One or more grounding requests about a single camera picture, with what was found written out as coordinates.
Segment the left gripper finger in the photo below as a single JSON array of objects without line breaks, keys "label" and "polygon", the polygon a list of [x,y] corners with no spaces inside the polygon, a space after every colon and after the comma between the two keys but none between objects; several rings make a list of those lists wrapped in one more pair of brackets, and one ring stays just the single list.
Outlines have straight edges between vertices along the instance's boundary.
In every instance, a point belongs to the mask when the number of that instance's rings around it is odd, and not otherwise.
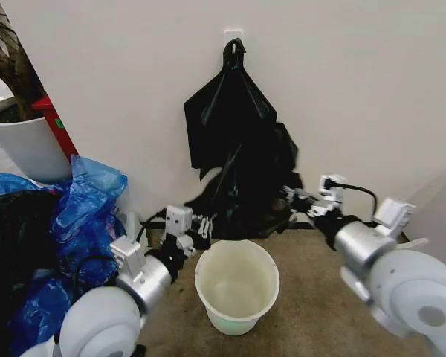
[{"label": "left gripper finger", "polygon": [[210,239],[213,232],[213,218],[209,216],[193,215],[192,226],[203,239]]},{"label": "left gripper finger", "polygon": [[176,246],[186,257],[193,257],[195,255],[196,249],[193,245],[193,239],[186,234],[176,239]]}]

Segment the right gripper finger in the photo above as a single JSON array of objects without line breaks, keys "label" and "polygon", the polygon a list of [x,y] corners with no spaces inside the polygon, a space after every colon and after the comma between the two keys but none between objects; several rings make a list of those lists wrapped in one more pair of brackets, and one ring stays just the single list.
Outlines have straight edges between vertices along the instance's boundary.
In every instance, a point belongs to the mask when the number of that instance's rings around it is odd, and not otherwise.
[{"label": "right gripper finger", "polygon": [[299,217],[303,214],[306,216],[307,222],[314,224],[317,219],[327,216],[336,209],[336,202],[293,202],[291,204],[292,215],[289,218],[289,222],[299,222]]},{"label": "right gripper finger", "polygon": [[285,200],[290,205],[312,205],[313,204],[313,196],[306,192],[304,189],[296,187],[284,186],[282,189]]}]

